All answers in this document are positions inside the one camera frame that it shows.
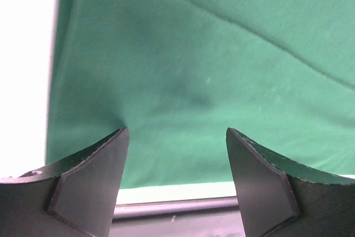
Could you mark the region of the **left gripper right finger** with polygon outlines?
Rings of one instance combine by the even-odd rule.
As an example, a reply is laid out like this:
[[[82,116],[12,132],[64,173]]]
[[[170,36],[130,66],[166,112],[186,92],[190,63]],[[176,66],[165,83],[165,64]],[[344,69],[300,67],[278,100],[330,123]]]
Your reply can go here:
[[[226,146],[246,236],[354,236],[354,179],[303,165],[234,128]]]

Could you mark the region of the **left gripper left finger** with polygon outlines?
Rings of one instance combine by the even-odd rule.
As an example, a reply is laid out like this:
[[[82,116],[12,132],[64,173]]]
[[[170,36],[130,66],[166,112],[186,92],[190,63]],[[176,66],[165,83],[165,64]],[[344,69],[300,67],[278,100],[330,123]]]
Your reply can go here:
[[[1,236],[108,236],[129,146],[121,128],[18,178],[1,179]]]

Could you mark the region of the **green t shirt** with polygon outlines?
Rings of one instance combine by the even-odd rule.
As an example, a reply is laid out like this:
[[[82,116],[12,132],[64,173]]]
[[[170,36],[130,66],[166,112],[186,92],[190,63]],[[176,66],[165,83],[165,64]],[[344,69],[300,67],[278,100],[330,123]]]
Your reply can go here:
[[[123,188],[230,181],[235,128],[354,173],[354,0],[60,0],[46,162],[118,128]]]

